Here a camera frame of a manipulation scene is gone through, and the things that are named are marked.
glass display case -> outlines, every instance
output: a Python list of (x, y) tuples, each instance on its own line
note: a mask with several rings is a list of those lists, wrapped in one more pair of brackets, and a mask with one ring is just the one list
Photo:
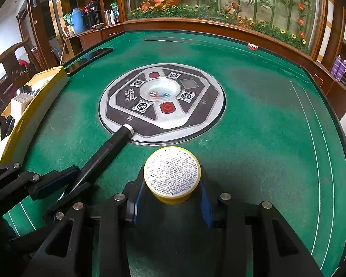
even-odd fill
[(319, 0), (126, 0), (127, 18), (219, 21), (270, 35), (308, 53)]

bottle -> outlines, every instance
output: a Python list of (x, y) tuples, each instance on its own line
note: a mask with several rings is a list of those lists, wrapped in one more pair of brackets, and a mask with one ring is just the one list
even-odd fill
[(342, 62), (341, 55), (338, 55), (338, 56), (336, 57), (334, 63), (333, 63), (333, 66), (332, 66), (332, 68), (331, 68), (331, 71), (330, 71), (330, 73), (331, 73), (331, 75), (332, 75), (333, 77), (336, 76), (336, 73), (337, 73), (337, 71), (338, 71), (338, 68), (339, 68), (340, 65), (341, 65), (341, 62)]
[(111, 19), (111, 24), (115, 25), (115, 14), (114, 14), (114, 11), (110, 12), (110, 19)]

white line marking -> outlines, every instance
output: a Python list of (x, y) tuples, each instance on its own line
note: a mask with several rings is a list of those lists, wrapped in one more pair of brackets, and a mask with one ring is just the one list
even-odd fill
[(17, 230), (17, 227), (16, 227), (15, 224), (14, 224), (14, 221), (13, 221), (11, 215), (10, 215), (10, 212), (8, 212), (8, 214), (9, 214), (9, 217), (10, 217), (12, 223), (13, 223), (13, 226), (14, 226), (15, 231), (17, 232), (17, 234), (18, 234), (18, 236), (19, 236), (19, 232), (18, 232), (18, 230)]
[(332, 163), (331, 163), (331, 157), (329, 156), (329, 150), (328, 150), (328, 145), (327, 145), (327, 141), (325, 140), (325, 136), (324, 136), (324, 132), (323, 132), (323, 129), (322, 129), (322, 125), (320, 124), (320, 121), (319, 121), (319, 118), (318, 118), (318, 115), (316, 114), (316, 111), (314, 109), (314, 106), (313, 104), (311, 103), (310, 101), (310, 98), (308, 96), (308, 94), (306, 93), (305, 89), (303, 88), (306, 96), (308, 97), (308, 100), (310, 102), (310, 105), (311, 107), (313, 108), (314, 110), (314, 113), (315, 113), (315, 116), (316, 116), (316, 119), (318, 120), (318, 123), (319, 123), (319, 126), (320, 126), (320, 129), (322, 130), (322, 135), (323, 135), (323, 139), (324, 139), (324, 143), (325, 143), (325, 147), (327, 148), (327, 154), (328, 154), (328, 160), (329, 160), (329, 167), (331, 168), (331, 177), (332, 177), (332, 190), (333, 190), (333, 208), (332, 208), (332, 225), (331, 225), (331, 234), (329, 235), (329, 240), (328, 240), (328, 246), (327, 246), (327, 250), (325, 252), (325, 256), (324, 256), (324, 260), (323, 260), (323, 263), (322, 263), (322, 266), (320, 267), (320, 269), (323, 268), (323, 265), (324, 265), (324, 262), (325, 262), (325, 258), (327, 257), (327, 253), (328, 253), (328, 249), (329, 249), (329, 244), (331, 243), (331, 237), (332, 237), (332, 230), (333, 230), (333, 221), (334, 221), (334, 207), (335, 207), (335, 197), (334, 197), (334, 179), (333, 179), (333, 170), (332, 170)]
[(292, 83), (291, 80), (290, 80), (290, 82), (291, 82), (291, 85), (292, 85), (292, 87), (293, 87), (293, 90), (295, 91), (295, 94), (296, 94), (296, 96), (297, 96), (297, 98), (298, 98), (298, 101), (300, 102), (301, 108), (303, 109), (303, 113), (304, 113), (304, 116), (305, 116), (305, 118), (306, 118), (306, 122), (307, 122), (308, 127), (309, 127), (310, 136), (311, 136), (311, 141), (313, 142), (313, 147), (314, 147), (315, 160), (316, 160), (316, 169), (317, 169), (317, 171), (318, 171), (318, 189), (319, 189), (318, 221), (317, 221), (317, 223), (316, 223), (315, 238), (314, 238), (313, 248), (312, 248), (312, 250), (311, 250), (311, 255), (312, 255), (313, 252), (314, 252), (314, 247), (315, 247), (315, 243), (316, 243), (316, 236), (317, 236), (317, 234), (318, 234), (318, 229), (319, 229), (319, 218), (320, 218), (320, 176), (319, 176), (319, 164), (318, 164), (318, 157), (316, 156), (316, 149), (315, 149), (315, 144), (314, 144), (314, 138), (313, 138), (313, 134), (311, 133), (311, 128), (310, 128), (310, 124), (309, 124), (308, 118), (307, 118), (307, 116), (306, 116), (306, 113), (305, 113), (304, 107), (303, 107), (303, 105), (302, 105), (302, 103), (301, 103), (301, 100), (300, 100), (300, 98), (299, 98), (299, 96), (298, 96), (298, 94), (297, 94), (297, 91), (296, 91), (295, 87), (293, 86), (293, 83)]
[(23, 209), (24, 213), (26, 214), (27, 219), (30, 221), (30, 223), (31, 223), (31, 225), (32, 225), (32, 227), (33, 227), (33, 229), (35, 229), (35, 230), (36, 230), (35, 226), (33, 225), (32, 221), (30, 220), (30, 217), (28, 216), (28, 214), (27, 214), (26, 210), (24, 209), (24, 207), (23, 207), (22, 203), (21, 203), (21, 202), (19, 202), (19, 204), (21, 205), (21, 207), (22, 207), (22, 209)]

